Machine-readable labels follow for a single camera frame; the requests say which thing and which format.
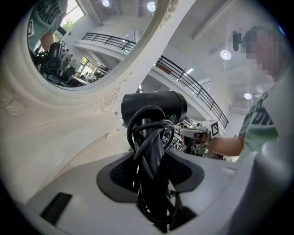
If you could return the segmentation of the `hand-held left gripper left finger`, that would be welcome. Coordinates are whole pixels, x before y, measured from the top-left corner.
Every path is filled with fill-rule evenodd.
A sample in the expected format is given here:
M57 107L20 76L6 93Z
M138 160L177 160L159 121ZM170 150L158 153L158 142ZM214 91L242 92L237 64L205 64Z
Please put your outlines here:
M134 203L120 203L106 197L96 184L106 165L129 156L130 152L76 166L38 191L27 203L35 213L42 234L160 234ZM59 193L72 195L56 225L40 214Z

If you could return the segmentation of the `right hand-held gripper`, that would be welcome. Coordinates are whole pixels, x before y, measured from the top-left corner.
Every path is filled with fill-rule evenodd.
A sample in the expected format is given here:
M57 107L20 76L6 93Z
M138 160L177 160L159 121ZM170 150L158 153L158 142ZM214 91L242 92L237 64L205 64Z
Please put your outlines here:
M196 129L181 128L179 130L179 135L183 137L186 146L201 144L204 145L205 148L218 134L218 121L215 120L204 121L202 122L202 125Z

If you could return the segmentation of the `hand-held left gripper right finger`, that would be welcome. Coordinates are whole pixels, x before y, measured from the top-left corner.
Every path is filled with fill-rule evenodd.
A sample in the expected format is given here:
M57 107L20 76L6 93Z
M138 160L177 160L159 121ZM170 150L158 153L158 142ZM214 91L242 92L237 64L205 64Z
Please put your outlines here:
M192 175L182 186L195 185L179 193L185 211L195 217L175 232L253 232L261 216L256 209L256 183L260 152L231 163L181 152L167 154L188 165Z

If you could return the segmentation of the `black hair dryer with cord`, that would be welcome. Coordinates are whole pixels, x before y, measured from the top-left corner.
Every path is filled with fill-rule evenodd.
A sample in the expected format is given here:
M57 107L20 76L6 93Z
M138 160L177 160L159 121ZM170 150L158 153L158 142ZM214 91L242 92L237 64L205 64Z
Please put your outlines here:
M127 126L127 141L134 151L133 188L137 206L155 226L172 223L172 204L168 164L164 151L175 135L174 125L187 113L185 98L174 91L126 94L121 103Z

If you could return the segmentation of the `person's right forearm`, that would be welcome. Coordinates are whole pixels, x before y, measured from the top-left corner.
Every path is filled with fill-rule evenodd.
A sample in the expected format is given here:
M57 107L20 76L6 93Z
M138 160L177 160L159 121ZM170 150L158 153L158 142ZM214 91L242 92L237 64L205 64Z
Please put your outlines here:
M230 138L214 137L206 149L226 157L239 156L244 147L244 138L235 136Z

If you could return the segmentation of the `black balcony railing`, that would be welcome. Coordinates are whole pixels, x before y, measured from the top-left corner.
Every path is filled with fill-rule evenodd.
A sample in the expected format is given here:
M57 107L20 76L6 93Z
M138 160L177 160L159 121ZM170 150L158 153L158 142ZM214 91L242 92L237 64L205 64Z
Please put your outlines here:
M179 67L177 64L172 62L165 56L161 56L155 63L154 66L160 68L168 75L171 75L180 82L182 85L186 86L197 98L199 98L217 118L217 120L222 124L224 129L226 129L229 121L225 116L224 112L211 97L211 95L204 89L204 87L197 82L190 74Z

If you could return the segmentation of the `person's green printed t-shirt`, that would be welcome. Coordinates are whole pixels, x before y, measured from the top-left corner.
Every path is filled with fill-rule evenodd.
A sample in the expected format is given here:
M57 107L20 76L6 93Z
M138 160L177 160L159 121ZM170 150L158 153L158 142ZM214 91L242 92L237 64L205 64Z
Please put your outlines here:
M260 151L266 142L277 140L280 136L294 137L294 63L250 107L239 136L244 138L239 159Z

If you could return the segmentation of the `oval mirror white carved frame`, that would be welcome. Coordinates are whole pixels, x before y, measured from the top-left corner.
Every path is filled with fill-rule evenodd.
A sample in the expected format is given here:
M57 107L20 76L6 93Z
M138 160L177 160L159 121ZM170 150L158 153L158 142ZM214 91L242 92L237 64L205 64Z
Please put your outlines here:
M163 53L173 33L196 0L159 0L156 11L135 47L101 82L60 88L47 82L32 62L27 45L29 13L15 27L0 59L0 71L11 88L29 103L77 108L108 96L118 88L117 101L135 91Z

